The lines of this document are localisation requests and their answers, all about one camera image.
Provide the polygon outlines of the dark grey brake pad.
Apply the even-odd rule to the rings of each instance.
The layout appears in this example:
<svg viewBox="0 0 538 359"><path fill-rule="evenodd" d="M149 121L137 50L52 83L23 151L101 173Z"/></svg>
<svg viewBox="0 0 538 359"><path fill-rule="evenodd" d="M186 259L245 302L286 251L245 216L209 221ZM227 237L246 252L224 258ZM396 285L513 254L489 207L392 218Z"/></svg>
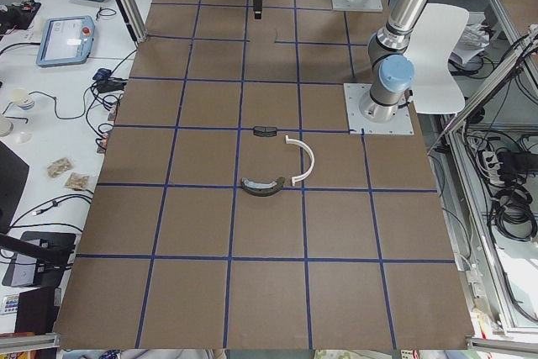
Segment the dark grey brake pad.
<svg viewBox="0 0 538 359"><path fill-rule="evenodd" d="M257 137L274 137L277 136L277 127L274 126L254 126L253 135Z"/></svg>

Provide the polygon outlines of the white curved plastic part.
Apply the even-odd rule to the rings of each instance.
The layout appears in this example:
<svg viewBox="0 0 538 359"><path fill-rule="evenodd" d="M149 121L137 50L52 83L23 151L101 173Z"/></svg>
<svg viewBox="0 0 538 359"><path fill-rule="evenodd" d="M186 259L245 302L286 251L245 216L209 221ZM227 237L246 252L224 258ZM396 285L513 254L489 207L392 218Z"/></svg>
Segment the white curved plastic part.
<svg viewBox="0 0 538 359"><path fill-rule="evenodd" d="M315 166L315 156L314 156L314 152L311 149L311 147L307 143L303 142L302 140L290 138L288 135L286 135L285 136L285 143L287 145L295 145L295 146L299 147L309 157L309 168L306 169L301 174L291 177L291 185L293 187L295 187L299 182L303 182L304 180L306 180L311 175L312 171L314 170L314 166Z"/></svg>

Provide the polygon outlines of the white plastic chair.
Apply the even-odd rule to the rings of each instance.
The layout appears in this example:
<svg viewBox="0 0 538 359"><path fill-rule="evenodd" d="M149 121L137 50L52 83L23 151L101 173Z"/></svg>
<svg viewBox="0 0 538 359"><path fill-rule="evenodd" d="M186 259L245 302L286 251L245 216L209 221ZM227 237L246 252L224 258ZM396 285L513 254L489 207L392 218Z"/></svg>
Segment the white plastic chair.
<svg viewBox="0 0 538 359"><path fill-rule="evenodd" d="M465 106L448 60L467 25L469 12L447 4L425 6L405 56L414 64L414 108L419 114L456 114Z"/></svg>

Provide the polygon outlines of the near blue teach pendant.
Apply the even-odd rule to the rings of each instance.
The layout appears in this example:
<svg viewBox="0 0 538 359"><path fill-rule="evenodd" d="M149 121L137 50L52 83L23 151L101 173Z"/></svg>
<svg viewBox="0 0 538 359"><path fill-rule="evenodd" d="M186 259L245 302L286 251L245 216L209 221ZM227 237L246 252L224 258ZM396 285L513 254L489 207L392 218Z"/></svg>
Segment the near blue teach pendant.
<svg viewBox="0 0 538 359"><path fill-rule="evenodd" d="M94 34L95 25L88 15L48 19L36 65L52 67L85 63L92 50Z"/></svg>

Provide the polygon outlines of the green curved brake shoe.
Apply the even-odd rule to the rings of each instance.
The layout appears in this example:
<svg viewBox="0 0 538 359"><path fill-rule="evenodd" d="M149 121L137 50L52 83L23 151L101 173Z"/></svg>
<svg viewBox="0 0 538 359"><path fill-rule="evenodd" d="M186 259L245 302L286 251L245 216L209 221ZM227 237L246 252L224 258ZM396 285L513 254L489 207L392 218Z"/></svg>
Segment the green curved brake shoe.
<svg viewBox="0 0 538 359"><path fill-rule="evenodd" d="M248 194L255 197L270 197L280 192L285 184L286 178L279 177L269 183L254 182L246 177L240 180L240 187Z"/></svg>

